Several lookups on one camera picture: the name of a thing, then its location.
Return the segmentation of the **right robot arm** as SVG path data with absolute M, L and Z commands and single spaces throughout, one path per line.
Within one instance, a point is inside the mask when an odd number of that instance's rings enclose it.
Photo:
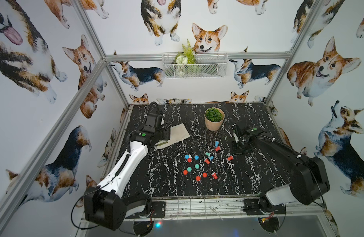
M 235 123 L 231 128 L 234 136 L 231 145 L 236 155 L 260 148 L 282 162 L 289 173 L 287 184 L 261 193 L 261 206 L 274 207 L 292 202 L 309 205 L 330 191 L 325 164 L 320 158 L 310 158 L 295 151 L 260 127 L 240 127 Z

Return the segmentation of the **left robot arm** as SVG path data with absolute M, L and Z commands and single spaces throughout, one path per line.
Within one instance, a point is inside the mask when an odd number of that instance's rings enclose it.
M 128 217 L 149 217 L 152 213 L 151 197 L 135 193 L 125 198 L 124 191 L 148 150 L 160 141 L 170 140 L 170 130 L 143 129 L 128 137 L 126 150 L 113 170 L 96 187 L 87 188 L 83 195 L 87 221 L 115 231 Z

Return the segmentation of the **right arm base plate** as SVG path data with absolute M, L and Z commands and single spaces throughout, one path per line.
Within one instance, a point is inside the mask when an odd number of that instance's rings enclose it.
M 274 214 L 286 214 L 286 207 L 284 204 L 272 205 L 265 198 L 246 198 L 243 200 L 243 211 L 247 215 L 270 215 Z

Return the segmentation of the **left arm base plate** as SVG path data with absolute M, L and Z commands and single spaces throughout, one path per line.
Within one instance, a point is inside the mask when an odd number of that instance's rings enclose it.
M 152 203 L 150 211 L 145 211 L 142 213 L 134 213 L 126 219 L 149 219 L 150 216 L 152 218 L 164 218 L 166 212 L 166 202 L 165 201 L 155 201 Z

